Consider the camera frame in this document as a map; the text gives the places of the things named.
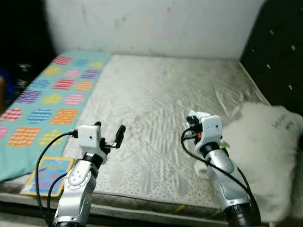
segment teal blanket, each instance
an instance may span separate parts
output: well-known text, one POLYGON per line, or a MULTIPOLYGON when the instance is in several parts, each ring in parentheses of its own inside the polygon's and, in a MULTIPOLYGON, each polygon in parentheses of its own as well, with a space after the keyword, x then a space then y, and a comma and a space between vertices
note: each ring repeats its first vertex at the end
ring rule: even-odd
MULTIPOLYGON (((33 171, 45 146, 76 125, 111 54, 69 51, 53 62, 0 117, 0 181, 33 171)), ((61 156, 67 138, 47 156, 61 156)))

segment bed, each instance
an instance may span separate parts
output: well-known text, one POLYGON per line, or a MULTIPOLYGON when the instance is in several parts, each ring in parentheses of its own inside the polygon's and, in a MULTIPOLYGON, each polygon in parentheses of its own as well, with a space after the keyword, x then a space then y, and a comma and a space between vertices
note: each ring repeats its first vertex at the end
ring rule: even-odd
MULTIPOLYGON (((101 121, 106 137, 113 137, 119 125, 126 126, 121 148, 112 150, 99 170, 91 213, 226 226, 210 182, 197 177, 195 160, 184 153, 179 137, 191 109, 220 115, 226 125, 244 101, 268 105, 238 61, 113 55, 77 120, 77 126, 101 121)), ((63 156, 82 157, 76 139, 68 139, 63 156)), ((299 168, 293 218, 303 218, 299 168)), ((28 178, 1 182, 0 201, 36 206, 34 197, 19 194, 28 178)))

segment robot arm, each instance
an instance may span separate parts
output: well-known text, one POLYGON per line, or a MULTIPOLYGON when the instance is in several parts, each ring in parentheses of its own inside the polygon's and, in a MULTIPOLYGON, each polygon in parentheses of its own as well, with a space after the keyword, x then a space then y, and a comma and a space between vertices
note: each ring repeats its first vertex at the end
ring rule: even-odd
POLYGON ((226 175, 227 173, 244 184, 239 168, 229 158, 227 150, 220 148, 221 122, 220 116, 191 111, 187 117, 187 130, 190 133, 185 135, 185 139, 195 139, 196 151, 202 154, 206 161, 207 174, 229 226, 261 226, 260 213, 253 196, 251 198, 238 183, 226 175))
POLYGON ((107 161, 110 148, 119 148, 125 132, 121 126, 114 142, 101 137, 101 123, 82 125, 75 134, 84 153, 65 177, 64 191, 59 200, 53 227, 85 227, 96 187, 98 169, 107 161))

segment white fluffy pillow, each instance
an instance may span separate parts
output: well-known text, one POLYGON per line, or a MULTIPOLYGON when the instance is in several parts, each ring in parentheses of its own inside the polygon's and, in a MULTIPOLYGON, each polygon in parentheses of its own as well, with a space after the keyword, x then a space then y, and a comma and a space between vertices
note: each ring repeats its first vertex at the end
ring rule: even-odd
POLYGON ((298 139, 303 118, 282 106, 244 103, 223 128, 231 159, 244 172, 263 222, 277 222, 289 212, 298 139))

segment white wall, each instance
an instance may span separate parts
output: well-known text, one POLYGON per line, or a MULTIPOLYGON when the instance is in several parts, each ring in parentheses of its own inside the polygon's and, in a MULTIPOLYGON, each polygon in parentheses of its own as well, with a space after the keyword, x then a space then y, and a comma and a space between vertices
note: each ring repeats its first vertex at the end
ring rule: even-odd
POLYGON ((265 0, 48 0, 57 52, 239 59, 265 0))

